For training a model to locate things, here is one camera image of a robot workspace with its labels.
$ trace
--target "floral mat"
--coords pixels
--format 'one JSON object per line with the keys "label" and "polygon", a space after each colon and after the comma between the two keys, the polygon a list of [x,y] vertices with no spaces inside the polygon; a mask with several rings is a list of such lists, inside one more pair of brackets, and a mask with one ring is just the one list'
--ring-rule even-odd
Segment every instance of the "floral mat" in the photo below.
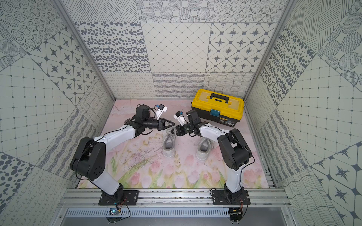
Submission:
{"label": "floral mat", "polygon": [[[144,103],[151,107],[162,103],[168,107],[163,118],[173,119],[177,111],[187,112],[191,101],[117,100],[108,117],[102,134],[118,129],[124,121],[135,114],[136,106]],[[211,124],[222,129],[231,129],[216,122]],[[235,126],[242,133],[255,157],[255,163],[243,171],[245,188],[268,188],[268,183],[256,152],[245,117]],[[128,140],[106,154],[106,169],[125,188],[223,188],[228,167],[224,163],[219,145],[214,142],[205,162],[195,155],[200,137],[185,135],[176,138],[176,154],[166,158],[162,153],[162,131],[154,130],[149,135],[140,135]],[[82,180],[78,188],[96,188]]]}

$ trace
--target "patterned wall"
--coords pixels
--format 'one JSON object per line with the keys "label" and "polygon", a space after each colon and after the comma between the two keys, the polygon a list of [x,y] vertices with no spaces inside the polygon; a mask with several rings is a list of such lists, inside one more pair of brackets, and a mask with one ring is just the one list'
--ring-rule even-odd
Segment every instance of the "patterned wall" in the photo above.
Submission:
{"label": "patterned wall", "polygon": [[298,0],[247,107],[301,225],[361,225],[362,1]]}
{"label": "patterned wall", "polygon": [[48,0],[0,5],[0,225],[48,225],[113,105]]}
{"label": "patterned wall", "polygon": [[160,99],[243,98],[287,2],[63,0],[116,97]]}

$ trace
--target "black wire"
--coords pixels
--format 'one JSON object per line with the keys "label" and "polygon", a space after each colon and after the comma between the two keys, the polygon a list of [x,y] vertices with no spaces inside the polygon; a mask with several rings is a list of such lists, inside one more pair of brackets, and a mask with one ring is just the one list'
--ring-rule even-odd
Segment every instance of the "black wire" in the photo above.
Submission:
{"label": "black wire", "polygon": [[83,157],[84,153],[86,153],[87,150],[88,150],[95,142],[99,141],[100,139],[102,139],[102,138],[99,138],[98,140],[93,141],[86,149],[83,150],[82,155],[81,155],[80,158],[78,159],[77,165],[76,165],[76,167],[75,167],[75,177],[76,177],[77,179],[79,179],[79,180],[89,180],[88,178],[82,178],[82,177],[79,178],[79,177],[78,177],[78,175],[77,175],[78,164],[79,164],[80,159]]}
{"label": "black wire", "polygon": [[[208,126],[209,128],[216,128],[216,129],[218,129],[218,130],[220,130],[221,132],[223,132],[223,133],[225,133],[224,131],[222,131],[221,129],[219,129],[218,127],[215,127],[215,126]],[[236,143],[238,143],[238,144],[240,144],[243,148],[245,148],[241,143],[239,143],[239,141],[237,141],[235,138],[233,138],[230,134],[228,134],[228,133],[225,133],[226,135],[228,135],[232,140],[234,140]],[[248,167],[248,166],[250,166],[251,164],[253,164],[254,162],[255,162],[255,158],[254,158],[254,156],[253,156],[253,153],[250,151],[250,153],[251,153],[251,157],[253,157],[253,162],[252,163],[250,163],[250,164],[248,164],[248,165],[246,165],[243,169],[245,169],[246,167]],[[242,173],[240,172],[240,183],[239,183],[239,185],[240,185],[240,187],[242,187],[242,185],[241,185],[241,175],[242,175]]]}
{"label": "black wire", "polygon": [[111,132],[107,132],[107,133],[103,134],[103,136],[102,136],[101,138],[99,138],[98,140],[94,141],[94,142],[91,143],[86,149],[84,149],[84,151],[82,152],[82,155],[81,155],[80,158],[78,159],[77,165],[76,165],[76,167],[75,167],[75,177],[76,177],[77,179],[79,179],[79,180],[89,180],[88,178],[81,178],[81,177],[79,178],[78,175],[77,175],[78,164],[79,164],[80,159],[83,157],[84,153],[86,153],[87,150],[88,150],[95,142],[97,142],[97,141],[99,141],[100,139],[102,139],[106,134],[112,133],[112,132],[116,132],[116,131],[120,131],[120,130],[123,130],[123,129],[125,129],[125,128],[113,130],[113,131],[111,131]]}
{"label": "black wire", "polygon": [[153,108],[149,108],[149,110],[151,110],[153,112],[153,119],[156,117],[156,113],[154,110],[152,110]]}
{"label": "black wire", "polygon": [[127,207],[128,212],[130,212],[130,215],[129,215],[128,217],[125,217],[125,218],[123,218],[123,217],[122,217],[122,218],[112,217],[112,218],[107,218],[107,220],[108,220],[109,222],[111,222],[111,220],[114,219],[114,221],[113,221],[112,223],[115,223],[115,222],[118,222],[118,221],[121,221],[121,220],[124,220],[124,219],[127,219],[127,218],[131,217],[131,211],[130,211],[130,209],[128,208],[127,205],[125,205],[125,206]]}
{"label": "black wire", "polygon": [[152,133],[153,132],[153,129],[151,130],[151,132],[149,132],[149,133],[146,133],[146,134],[143,134],[143,133],[141,133],[142,135],[148,135],[148,134],[150,134],[150,133]]}
{"label": "black wire", "polygon": [[216,188],[210,189],[210,195],[211,195],[211,196],[213,196],[213,195],[211,194],[211,191],[212,191],[212,190],[217,190],[217,189],[216,189]]}
{"label": "black wire", "polygon": [[243,217],[245,216],[245,214],[247,213],[247,211],[248,211],[248,206],[249,206],[249,205],[247,205],[247,209],[245,210],[245,212],[244,212],[244,214],[243,214],[243,216],[242,216],[241,218],[243,218]]}
{"label": "black wire", "polygon": [[109,134],[109,133],[112,133],[112,132],[116,132],[116,131],[120,131],[120,130],[123,130],[123,129],[125,129],[125,128],[121,128],[121,129],[113,130],[113,131],[111,131],[111,132],[107,132],[107,133],[103,134],[102,138],[103,138],[106,134]]}

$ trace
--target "toolbox handle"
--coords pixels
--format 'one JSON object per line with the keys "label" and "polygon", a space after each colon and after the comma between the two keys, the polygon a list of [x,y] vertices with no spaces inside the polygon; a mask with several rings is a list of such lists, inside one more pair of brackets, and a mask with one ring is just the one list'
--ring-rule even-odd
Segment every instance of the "toolbox handle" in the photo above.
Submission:
{"label": "toolbox handle", "polygon": [[216,93],[212,93],[211,96],[210,96],[210,99],[212,99],[213,97],[222,99],[222,100],[225,101],[225,103],[229,102],[229,98],[226,97],[226,96],[222,96],[222,95],[219,95],[219,94],[216,94]]}

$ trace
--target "black mounting plate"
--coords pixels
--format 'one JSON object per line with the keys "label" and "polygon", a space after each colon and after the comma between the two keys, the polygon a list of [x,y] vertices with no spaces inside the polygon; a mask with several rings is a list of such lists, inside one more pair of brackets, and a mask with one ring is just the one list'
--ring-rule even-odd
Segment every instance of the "black mounting plate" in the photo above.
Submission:
{"label": "black mounting plate", "polygon": [[[126,199],[123,205],[135,206],[138,200],[138,190],[123,190],[123,199]],[[102,193],[99,199],[98,205],[100,206],[112,206],[115,205],[114,199],[109,198],[106,194]]]}
{"label": "black mounting plate", "polygon": [[214,206],[220,206],[220,205],[238,205],[240,206],[240,199],[243,201],[243,205],[250,205],[250,198],[248,191],[244,190],[237,199],[233,200],[232,202],[227,201],[224,190],[212,190],[212,202]]}

